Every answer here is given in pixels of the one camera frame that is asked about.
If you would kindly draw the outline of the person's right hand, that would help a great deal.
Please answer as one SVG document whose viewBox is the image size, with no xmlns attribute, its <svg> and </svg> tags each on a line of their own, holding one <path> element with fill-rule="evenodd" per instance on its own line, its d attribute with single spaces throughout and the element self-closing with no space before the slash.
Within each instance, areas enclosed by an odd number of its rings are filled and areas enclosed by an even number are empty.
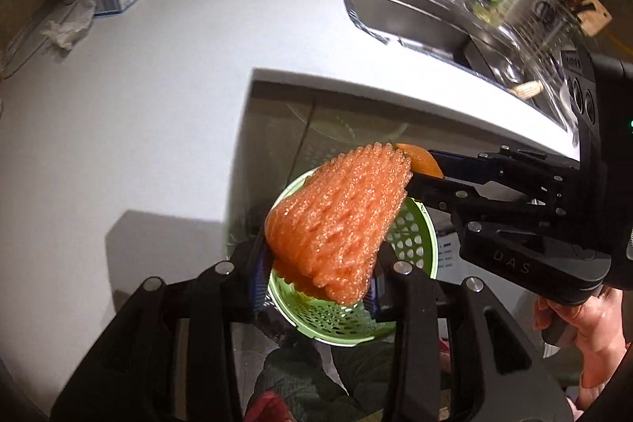
<svg viewBox="0 0 633 422">
<path fill-rule="evenodd" d="M 622 326 L 624 293 L 604 287 L 597 297 L 582 305 L 565 306 L 538 295 L 534 303 L 534 327 L 544 330 L 558 315 L 577 330 L 575 344 L 583 355 L 583 388 L 593 389 L 607 383 L 627 352 Z"/>
</svg>

